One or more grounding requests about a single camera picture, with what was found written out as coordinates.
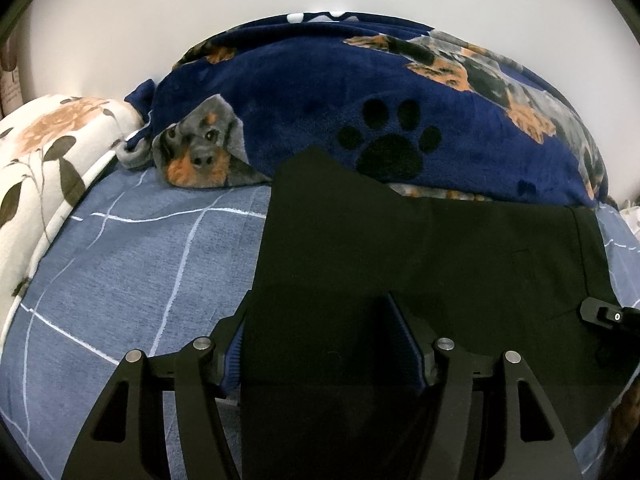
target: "silver screw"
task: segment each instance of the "silver screw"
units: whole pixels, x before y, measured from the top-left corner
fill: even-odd
[[[208,337],[199,337],[193,342],[193,347],[196,350],[206,350],[211,346],[211,339]]]
[[[520,354],[518,354],[517,352],[513,351],[513,350],[509,350],[507,352],[504,353],[504,358],[507,359],[508,362],[513,363],[513,364],[518,364],[520,362],[520,360],[522,359],[522,357],[520,357]]]
[[[140,350],[129,350],[127,352],[127,355],[124,356],[124,358],[130,363],[135,363],[136,361],[139,361],[141,357],[142,357],[142,352]]]
[[[448,337],[441,337],[436,341],[438,348],[441,350],[453,350],[456,345],[451,339]]]

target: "black pants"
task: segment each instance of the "black pants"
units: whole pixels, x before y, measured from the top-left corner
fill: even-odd
[[[318,400],[315,411],[305,412],[302,405],[276,409],[274,400],[269,418],[252,412],[252,395],[274,384],[364,387],[372,353],[357,350],[355,341],[369,349],[375,342],[358,327],[369,322],[368,299],[389,290],[413,298],[415,313],[439,336],[469,351],[518,351],[572,445],[604,416],[638,362],[628,342],[607,339],[578,316],[588,296],[617,304],[590,210],[404,198],[315,148],[276,172],[254,290],[261,304],[244,333],[242,444],[247,458],[261,446],[262,462],[284,460],[287,446],[277,435],[289,435],[293,446],[318,427],[330,402]],[[307,324],[288,326],[296,309],[314,313]],[[351,345],[346,336],[342,342],[313,336],[337,326],[343,335],[351,330]],[[356,357],[345,360],[349,355]],[[359,390],[350,402],[370,398]],[[243,467],[247,478],[269,476],[266,466],[252,464]]]

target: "floral blanket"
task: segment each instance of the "floral blanket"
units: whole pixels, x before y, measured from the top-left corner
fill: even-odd
[[[0,355],[38,262],[66,217],[142,126],[127,103],[45,96],[0,121]]]
[[[269,180],[319,145],[381,182],[594,206],[607,175],[569,102],[517,62],[363,13],[275,16],[190,48],[127,97],[148,119],[118,156],[171,184]]]

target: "wall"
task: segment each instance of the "wall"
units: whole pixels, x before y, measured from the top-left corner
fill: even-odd
[[[35,0],[21,29],[23,91],[123,97],[216,32],[304,10],[401,16],[513,57],[578,110],[613,197],[640,192],[640,46],[609,0]]]

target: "black paw print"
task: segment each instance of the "black paw print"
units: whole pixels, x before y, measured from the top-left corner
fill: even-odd
[[[420,124],[420,105],[412,100],[402,101],[396,110],[398,124],[405,132],[413,132]],[[369,99],[362,106],[362,117],[371,130],[381,130],[389,122],[389,110],[380,99]],[[357,150],[365,136],[353,126],[345,126],[336,135],[345,150]],[[427,126],[414,146],[400,134],[384,134],[364,147],[356,162],[356,170],[377,180],[411,180],[422,172],[422,154],[437,149],[442,134],[437,126]]]

